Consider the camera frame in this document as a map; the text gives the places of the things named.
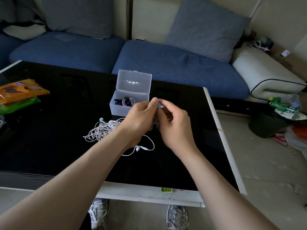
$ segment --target floor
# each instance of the floor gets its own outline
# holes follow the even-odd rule
[[[261,139],[248,129],[245,117],[218,114],[244,180],[247,199],[281,230],[307,228],[307,162],[291,147]],[[301,187],[301,194],[293,186]],[[29,192],[0,189],[0,214]],[[110,204],[110,229],[164,229],[167,205],[117,201]],[[207,209],[188,208],[189,230],[214,229]]]

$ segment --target blue cushion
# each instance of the blue cushion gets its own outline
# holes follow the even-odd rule
[[[151,73],[152,79],[206,87],[210,96],[244,99],[249,89],[228,64],[179,48],[140,40],[125,43],[113,69]]]
[[[25,41],[21,39],[0,34],[0,70],[10,64],[10,53],[23,43]]]
[[[124,43],[125,41],[118,36],[97,39],[53,31],[13,51],[10,54],[10,61],[25,60],[111,73]]]

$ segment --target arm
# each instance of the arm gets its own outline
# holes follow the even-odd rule
[[[123,152],[148,129],[158,99],[137,103],[121,125],[55,178],[0,216],[0,229],[79,229],[102,183]]]
[[[165,107],[157,112],[163,141],[186,166],[216,229],[278,230],[197,149],[188,113],[166,100],[160,103]]]

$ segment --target black glass table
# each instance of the black glass table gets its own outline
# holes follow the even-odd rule
[[[40,96],[39,104],[5,116],[7,124],[0,129],[0,187],[37,189],[94,144],[83,136],[101,117],[107,121],[120,118],[112,116],[109,107],[117,75],[25,61],[1,75],[8,82],[35,79],[50,95]],[[155,96],[188,112],[199,150],[232,186],[245,193],[207,89],[153,80],[150,99]],[[165,146],[158,129],[154,127],[146,135],[155,149],[122,156],[106,179],[108,186],[118,188],[122,184],[131,191],[148,186],[197,192],[190,174]],[[146,137],[139,145],[152,147]]]

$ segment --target orange snack bag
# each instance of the orange snack bag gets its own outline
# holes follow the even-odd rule
[[[49,91],[34,80],[26,79],[0,86],[0,103],[6,104],[45,94],[49,94]]]

